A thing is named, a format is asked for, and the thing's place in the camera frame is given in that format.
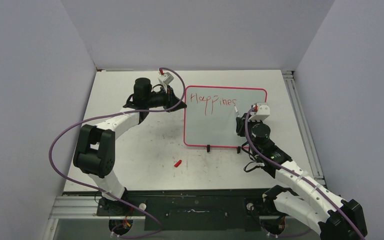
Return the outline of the pink framed whiteboard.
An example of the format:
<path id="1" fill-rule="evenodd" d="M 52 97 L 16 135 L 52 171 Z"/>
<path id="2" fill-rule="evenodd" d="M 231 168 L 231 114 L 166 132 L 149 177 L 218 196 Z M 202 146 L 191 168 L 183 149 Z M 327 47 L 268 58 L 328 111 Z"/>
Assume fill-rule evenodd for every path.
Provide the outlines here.
<path id="1" fill-rule="evenodd" d="M 183 142 L 189 147 L 236 148 L 244 137 L 236 134 L 239 116 L 255 103 L 265 103 L 264 88 L 190 85 L 186 88 Z"/>

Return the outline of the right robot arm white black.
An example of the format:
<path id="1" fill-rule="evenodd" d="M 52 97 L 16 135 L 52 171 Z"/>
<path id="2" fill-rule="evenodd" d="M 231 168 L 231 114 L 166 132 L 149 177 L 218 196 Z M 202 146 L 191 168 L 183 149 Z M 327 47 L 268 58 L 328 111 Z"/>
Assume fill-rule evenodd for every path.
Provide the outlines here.
<path id="1" fill-rule="evenodd" d="M 253 114 L 237 115 L 236 134 L 245 137 L 241 145 L 253 168 L 264 170 L 276 185 L 262 195 L 263 209 L 269 214 L 288 215 L 316 232 L 322 240 L 363 240 L 368 235 L 362 206 L 354 199 L 334 194 L 304 171 L 271 139 L 271 129 L 262 121 L 252 121 Z"/>

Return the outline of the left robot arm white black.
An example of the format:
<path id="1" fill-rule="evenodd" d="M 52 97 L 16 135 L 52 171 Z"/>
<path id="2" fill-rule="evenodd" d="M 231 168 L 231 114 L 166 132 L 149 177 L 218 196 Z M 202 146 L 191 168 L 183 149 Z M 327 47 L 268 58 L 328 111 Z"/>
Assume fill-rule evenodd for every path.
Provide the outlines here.
<path id="1" fill-rule="evenodd" d="M 116 139 L 129 129 L 141 124 L 150 109 L 162 107 L 174 112 L 187 108 L 164 78 L 154 91 L 150 79 L 135 80 L 131 94 L 121 109 L 121 115 L 113 116 L 97 124 L 85 124 L 80 128 L 73 156 L 73 165 L 88 175 L 102 192 L 103 208 L 121 216 L 131 211 L 128 190 L 118 180 L 113 168 L 116 161 Z"/>

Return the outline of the red marker cap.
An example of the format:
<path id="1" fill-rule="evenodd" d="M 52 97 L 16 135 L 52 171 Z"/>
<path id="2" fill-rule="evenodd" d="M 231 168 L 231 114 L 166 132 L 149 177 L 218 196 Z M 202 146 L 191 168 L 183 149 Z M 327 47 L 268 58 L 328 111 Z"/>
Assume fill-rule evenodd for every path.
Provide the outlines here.
<path id="1" fill-rule="evenodd" d="M 180 159 L 179 161 L 177 161 L 177 162 L 174 164 L 174 167 L 175 167 L 175 168 L 178 168 L 182 162 L 183 162 L 183 161 Z"/>

